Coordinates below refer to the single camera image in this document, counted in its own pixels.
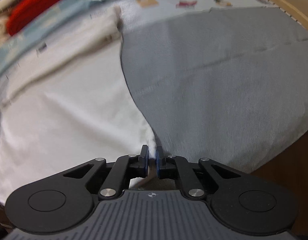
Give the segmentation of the white t-shirt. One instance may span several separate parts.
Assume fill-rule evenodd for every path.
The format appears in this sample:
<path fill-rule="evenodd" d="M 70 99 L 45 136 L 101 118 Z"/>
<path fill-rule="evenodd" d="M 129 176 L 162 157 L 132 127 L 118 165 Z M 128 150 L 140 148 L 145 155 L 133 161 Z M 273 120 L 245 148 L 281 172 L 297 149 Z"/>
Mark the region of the white t-shirt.
<path fill-rule="evenodd" d="M 120 8 L 56 35 L 15 66 L 0 105 L 0 203 L 17 188 L 98 157 L 155 154 L 121 69 Z"/>

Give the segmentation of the grey printed bed sheet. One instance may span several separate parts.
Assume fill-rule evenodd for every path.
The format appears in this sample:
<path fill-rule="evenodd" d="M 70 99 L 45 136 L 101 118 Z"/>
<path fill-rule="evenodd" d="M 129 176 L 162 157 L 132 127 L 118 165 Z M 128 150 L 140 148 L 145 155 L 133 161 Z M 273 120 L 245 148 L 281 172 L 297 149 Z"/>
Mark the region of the grey printed bed sheet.
<path fill-rule="evenodd" d="M 308 130 L 308 30 L 276 4 L 254 0 L 92 5 L 8 68 L 0 105 L 27 53 L 110 7 L 120 8 L 121 69 L 155 151 L 162 146 L 189 161 L 207 157 L 250 173 Z"/>

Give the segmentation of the light blue patterned cloth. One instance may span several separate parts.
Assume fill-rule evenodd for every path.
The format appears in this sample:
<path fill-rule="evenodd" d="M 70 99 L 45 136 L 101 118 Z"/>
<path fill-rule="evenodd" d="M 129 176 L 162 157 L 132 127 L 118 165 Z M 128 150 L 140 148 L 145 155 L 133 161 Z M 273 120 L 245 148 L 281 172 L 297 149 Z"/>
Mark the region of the light blue patterned cloth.
<path fill-rule="evenodd" d="M 11 37 L 0 48 L 0 77 L 23 53 L 67 20 L 105 0 L 61 0 Z"/>

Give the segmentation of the cream folded blanket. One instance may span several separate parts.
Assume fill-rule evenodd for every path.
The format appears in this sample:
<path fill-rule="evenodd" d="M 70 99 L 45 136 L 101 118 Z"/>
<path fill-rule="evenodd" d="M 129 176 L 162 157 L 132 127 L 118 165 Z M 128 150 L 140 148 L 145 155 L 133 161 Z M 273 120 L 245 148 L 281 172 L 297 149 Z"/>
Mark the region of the cream folded blanket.
<path fill-rule="evenodd" d="M 3 13 L 0 15 L 0 47 L 10 38 L 10 35 L 6 29 L 8 19 L 9 14 Z"/>

